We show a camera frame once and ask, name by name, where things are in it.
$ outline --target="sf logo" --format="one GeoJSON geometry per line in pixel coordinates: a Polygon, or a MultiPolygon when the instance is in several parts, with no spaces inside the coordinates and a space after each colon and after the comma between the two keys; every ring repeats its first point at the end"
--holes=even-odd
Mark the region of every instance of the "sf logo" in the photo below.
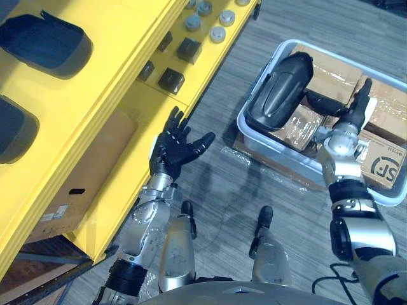
{"type": "Polygon", "coordinates": [[[388,181],[394,181],[399,169],[399,163],[389,157],[379,157],[371,165],[370,172],[379,177],[386,178],[388,181]]]}

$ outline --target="black cable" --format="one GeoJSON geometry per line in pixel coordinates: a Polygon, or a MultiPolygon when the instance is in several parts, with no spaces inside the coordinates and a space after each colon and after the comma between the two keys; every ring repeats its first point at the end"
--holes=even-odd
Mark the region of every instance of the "black cable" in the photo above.
{"type": "Polygon", "coordinates": [[[343,276],[340,276],[339,272],[337,272],[337,270],[335,269],[335,267],[350,267],[350,265],[348,264],[341,264],[341,263],[336,263],[336,264],[331,264],[329,265],[329,267],[331,268],[332,272],[335,274],[335,276],[323,276],[322,278],[318,278],[316,279],[312,285],[311,285],[311,291],[313,294],[315,293],[315,286],[320,282],[320,281],[324,281],[324,280],[339,280],[339,282],[341,283],[343,290],[345,291],[349,301],[352,303],[352,305],[357,305],[354,298],[352,297],[352,295],[350,294],[348,287],[346,286],[346,283],[351,283],[351,284],[355,284],[355,283],[359,283],[359,279],[356,278],[354,280],[349,280],[348,278],[344,278],[343,276]]]}

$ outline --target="white label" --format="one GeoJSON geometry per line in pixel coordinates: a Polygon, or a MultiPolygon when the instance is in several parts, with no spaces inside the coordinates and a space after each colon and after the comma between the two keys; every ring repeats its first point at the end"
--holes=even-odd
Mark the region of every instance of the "white label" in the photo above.
{"type": "Polygon", "coordinates": [[[68,205],[61,205],[59,206],[58,210],[55,212],[53,218],[54,219],[59,219],[63,216],[65,213],[66,209],[68,208],[68,205]]]}
{"type": "Polygon", "coordinates": [[[43,221],[49,221],[52,219],[54,213],[49,213],[49,214],[44,214],[41,219],[39,220],[40,222],[43,221]]]}

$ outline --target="shelf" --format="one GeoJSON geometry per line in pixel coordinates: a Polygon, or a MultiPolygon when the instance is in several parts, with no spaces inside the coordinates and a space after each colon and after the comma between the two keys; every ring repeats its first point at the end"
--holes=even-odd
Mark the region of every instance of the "shelf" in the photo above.
{"type": "Polygon", "coordinates": [[[202,31],[195,34],[184,29],[184,19],[193,14],[192,10],[185,9],[171,28],[174,40],[164,52],[156,50],[151,57],[155,70],[148,81],[135,81],[120,102],[119,108],[137,125],[135,135],[77,230],[66,235],[95,262],[104,258],[105,249],[133,206],[141,186],[149,178],[149,152],[170,111],[178,106],[186,116],[189,115],[257,3],[251,1],[247,6],[237,6],[234,0],[212,1],[211,16],[202,18],[202,31]],[[226,9],[236,13],[236,21],[226,28],[225,41],[214,44],[207,37],[208,30],[219,25],[217,18],[226,9]],[[177,58],[176,50],[185,37],[203,43],[195,65],[177,58]],[[156,85],[168,66],[183,73],[186,79],[177,95],[156,85]]]}
{"type": "Polygon", "coordinates": [[[0,278],[185,3],[22,0],[11,12],[9,17],[46,10],[76,24],[92,40],[93,53],[75,77],[61,80],[0,50],[0,93],[39,119],[30,149],[0,165],[0,278]]]}
{"type": "Polygon", "coordinates": [[[138,192],[149,177],[149,152],[163,130],[170,111],[180,102],[134,82],[119,108],[136,123],[136,131],[102,190],[93,201],[77,230],[66,236],[95,262],[127,216],[138,192]]]}
{"type": "Polygon", "coordinates": [[[196,32],[186,30],[184,21],[194,14],[194,11],[184,9],[170,30],[174,40],[164,52],[156,50],[150,58],[155,69],[145,83],[185,105],[193,105],[204,92],[257,3],[257,1],[251,1],[247,6],[239,6],[234,0],[212,1],[212,13],[207,17],[200,17],[201,28],[196,32]],[[215,26],[222,26],[219,23],[219,15],[223,10],[231,10],[235,13],[235,23],[224,27],[226,39],[222,43],[213,43],[209,32],[215,26]],[[186,37],[202,44],[202,52],[195,64],[190,64],[177,56],[177,49],[186,37]],[[158,80],[168,67],[183,73],[185,77],[185,82],[177,95],[168,93],[158,86],[158,80]]]}

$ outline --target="gray bottle cap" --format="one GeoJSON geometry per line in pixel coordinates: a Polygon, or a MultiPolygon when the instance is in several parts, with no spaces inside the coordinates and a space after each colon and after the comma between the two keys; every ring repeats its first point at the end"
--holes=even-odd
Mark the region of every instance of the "gray bottle cap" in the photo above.
{"type": "Polygon", "coordinates": [[[187,3],[187,5],[185,6],[185,8],[187,8],[187,9],[190,10],[190,9],[192,9],[192,8],[195,7],[196,3],[197,3],[197,0],[190,0],[190,1],[187,3]]]}
{"type": "Polygon", "coordinates": [[[185,20],[185,27],[190,32],[195,32],[201,27],[201,20],[198,15],[189,16],[185,20]]]}
{"type": "Polygon", "coordinates": [[[240,6],[245,6],[250,3],[250,0],[236,0],[236,4],[240,6]]]}
{"type": "Polygon", "coordinates": [[[210,38],[214,43],[221,43],[226,37],[226,31],[223,27],[213,27],[210,30],[210,38]]]}
{"type": "Polygon", "coordinates": [[[225,27],[235,23],[235,13],[230,10],[224,10],[219,16],[219,22],[225,27]]]}
{"type": "Polygon", "coordinates": [[[212,3],[209,1],[201,1],[198,3],[197,12],[200,16],[207,16],[212,13],[212,3]]]}

